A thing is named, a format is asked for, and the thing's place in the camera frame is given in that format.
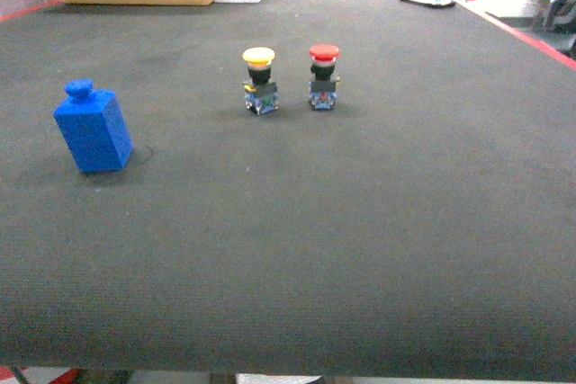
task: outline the yellow button cap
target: yellow button cap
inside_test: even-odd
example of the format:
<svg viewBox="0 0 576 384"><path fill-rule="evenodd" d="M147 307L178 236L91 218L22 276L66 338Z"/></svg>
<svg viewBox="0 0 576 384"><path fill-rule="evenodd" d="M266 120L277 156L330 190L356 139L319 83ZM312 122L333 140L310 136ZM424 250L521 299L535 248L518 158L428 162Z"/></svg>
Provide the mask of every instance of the yellow button cap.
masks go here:
<svg viewBox="0 0 576 384"><path fill-rule="evenodd" d="M266 65L270 65L274 57L274 51L266 47L247 49L242 55L242 58L252 67L265 67Z"/></svg>

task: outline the blue plastic bottle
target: blue plastic bottle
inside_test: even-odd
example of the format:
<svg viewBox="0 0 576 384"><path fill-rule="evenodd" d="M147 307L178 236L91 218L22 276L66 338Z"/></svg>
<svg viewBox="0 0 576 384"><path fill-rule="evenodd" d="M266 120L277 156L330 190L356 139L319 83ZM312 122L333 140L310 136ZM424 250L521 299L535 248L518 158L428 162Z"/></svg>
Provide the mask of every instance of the blue plastic bottle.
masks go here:
<svg viewBox="0 0 576 384"><path fill-rule="evenodd" d="M132 151L116 94L93 90L92 80L70 81L54 119L82 173L122 170Z"/></svg>

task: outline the gray table surface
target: gray table surface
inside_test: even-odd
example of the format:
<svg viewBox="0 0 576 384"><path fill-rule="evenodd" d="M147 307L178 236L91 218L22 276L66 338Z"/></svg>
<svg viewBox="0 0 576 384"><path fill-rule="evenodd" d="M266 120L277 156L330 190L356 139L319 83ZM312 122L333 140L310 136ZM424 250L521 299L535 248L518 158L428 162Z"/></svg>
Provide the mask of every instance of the gray table surface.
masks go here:
<svg viewBox="0 0 576 384"><path fill-rule="evenodd" d="M576 380L573 70L399 0L60 5L0 47L0 364ZM79 174L52 119L83 76L118 94L122 172Z"/></svg>

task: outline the red button cap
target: red button cap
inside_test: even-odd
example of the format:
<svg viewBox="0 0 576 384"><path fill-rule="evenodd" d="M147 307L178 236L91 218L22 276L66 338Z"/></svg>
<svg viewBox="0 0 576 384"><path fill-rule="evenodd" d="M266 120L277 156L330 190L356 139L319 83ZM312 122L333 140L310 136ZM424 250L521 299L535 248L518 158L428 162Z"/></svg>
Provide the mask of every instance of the red button cap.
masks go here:
<svg viewBox="0 0 576 384"><path fill-rule="evenodd" d="M316 44L310 47L310 55L319 62L330 62L340 55L340 49L335 45Z"/></svg>

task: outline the blue toy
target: blue toy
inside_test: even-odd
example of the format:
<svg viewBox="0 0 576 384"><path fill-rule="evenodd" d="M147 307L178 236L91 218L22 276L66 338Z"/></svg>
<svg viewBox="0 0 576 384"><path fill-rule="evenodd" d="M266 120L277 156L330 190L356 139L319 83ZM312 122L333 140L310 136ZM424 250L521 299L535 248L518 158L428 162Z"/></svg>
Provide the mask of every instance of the blue toy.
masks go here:
<svg viewBox="0 0 576 384"><path fill-rule="evenodd" d="M334 45L317 44L310 47L312 67L310 71L315 79L310 81L309 103L313 110L332 110L336 105L336 83L339 78L332 79L336 58L340 49Z"/></svg>
<svg viewBox="0 0 576 384"><path fill-rule="evenodd" d="M54 111L72 157L82 173L123 169L132 151L116 94L93 90L92 80L70 81L68 97Z"/></svg>
<svg viewBox="0 0 576 384"><path fill-rule="evenodd" d="M246 108L258 115L278 109L278 86L269 81L274 57L275 53L266 47L247 49L242 55L251 78L244 82Z"/></svg>

